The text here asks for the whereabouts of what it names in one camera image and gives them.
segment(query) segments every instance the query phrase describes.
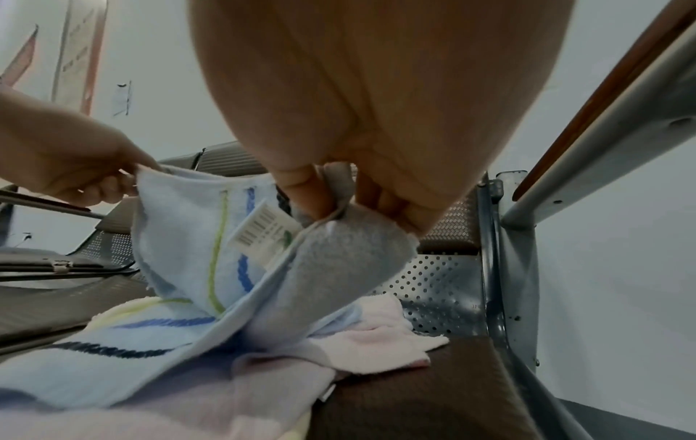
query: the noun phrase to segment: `red-bordered sign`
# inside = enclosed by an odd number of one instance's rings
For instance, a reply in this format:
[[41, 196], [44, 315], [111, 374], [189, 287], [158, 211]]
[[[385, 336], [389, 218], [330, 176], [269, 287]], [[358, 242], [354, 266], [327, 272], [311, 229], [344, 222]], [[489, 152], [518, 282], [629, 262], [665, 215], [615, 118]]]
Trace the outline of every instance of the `red-bordered sign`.
[[108, 0], [70, 0], [63, 26], [52, 101], [89, 114]]
[[37, 35], [38, 26], [36, 26], [29, 39], [17, 52], [17, 55], [14, 56], [2, 75], [0, 75], [0, 83], [9, 87], [14, 86], [31, 66], [31, 62], [34, 60], [34, 51], [36, 50]]

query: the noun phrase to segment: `blue towel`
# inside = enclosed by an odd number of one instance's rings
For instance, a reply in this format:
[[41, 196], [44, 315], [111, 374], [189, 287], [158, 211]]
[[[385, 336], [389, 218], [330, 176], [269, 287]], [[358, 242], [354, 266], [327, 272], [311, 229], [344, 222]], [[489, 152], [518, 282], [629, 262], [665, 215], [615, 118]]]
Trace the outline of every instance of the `blue towel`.
[[355, 323], [353, 301], [414, 257], [417, 240], [347, 203], [347, 168], [328, 168], [326, 180], [341, 208], [299, 232], [266, 270], [232, 241], [257, 204], [276, 202], [269, 175], [141, 170], [133, 253], [159, 300], [0, 364], [0, 390], [55, 407], [108, 407], [206, 352], [273, 353]]

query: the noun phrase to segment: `fabric care label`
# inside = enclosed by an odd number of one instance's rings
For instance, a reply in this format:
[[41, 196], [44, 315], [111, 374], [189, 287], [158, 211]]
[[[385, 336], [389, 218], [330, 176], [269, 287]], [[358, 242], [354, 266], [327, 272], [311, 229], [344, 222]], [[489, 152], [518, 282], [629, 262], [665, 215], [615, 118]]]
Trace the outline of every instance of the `fabric care label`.
[[230, 245], [268, 270], [301, 230], [297, 220], [264, 200], [232, 233]]

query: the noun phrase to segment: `hand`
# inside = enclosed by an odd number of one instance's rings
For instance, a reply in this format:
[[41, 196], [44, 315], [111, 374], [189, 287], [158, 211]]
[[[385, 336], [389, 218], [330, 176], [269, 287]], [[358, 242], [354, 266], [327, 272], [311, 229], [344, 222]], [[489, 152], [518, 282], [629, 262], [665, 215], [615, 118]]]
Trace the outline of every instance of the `hand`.
[[357, 202], [425, 234], [469, 191], [550, 74], [572, 0], [190, 0], [213, 98], [315, 218], [312, 164], [353, 162]]
[[135, 195], [137, 165], [157, 167], [123, 133], [0, 87], [0, 177], [80, 207]]

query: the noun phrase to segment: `cloth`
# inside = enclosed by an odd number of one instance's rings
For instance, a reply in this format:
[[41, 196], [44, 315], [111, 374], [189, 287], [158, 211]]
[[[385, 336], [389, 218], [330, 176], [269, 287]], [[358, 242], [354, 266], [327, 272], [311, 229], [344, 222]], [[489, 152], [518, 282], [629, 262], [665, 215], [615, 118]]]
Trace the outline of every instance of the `cloth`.
[[[132, 312], [147, 301], [125, 304], [120, 311]], [[372, 373], [425, 366], [425, 351], [447, 343], [443, 336], [415, 335], [393, 296], [366, 296], [357, 303], [363, 310], [357, 323], [330, 336], [311, 336], [286, 349], [287, 357], [209, 353], [108, 410], [57, 412], [28, 399], [0, 399], [2, 438], [302, 439], [310, 405], [334, 379], [335, 367]], [[108, 325], [113, 318], [104, 314], [91, 325]]]
[[[307, 342], [359, 320], [360, 308], [351, 303], [415, 256], [414, 237], [376, 212], [346, 204], [348, 167], [325, 170], [341, 209], [305, 228], [265, 272], [229, 241], [257, 202], [276, 201], [271, 177], [168, 171], [139, 171], [132, 233], [133, 254], [159, 300], [4, 362], [0, 389], [55, 407], [108, 407], [212, 349], [238, 356], [296, 349], [338, 370], [382, 368], [337, 352], [338, 345]], [[344, 336], [342, 344], [350, 348], [355, 340]]]

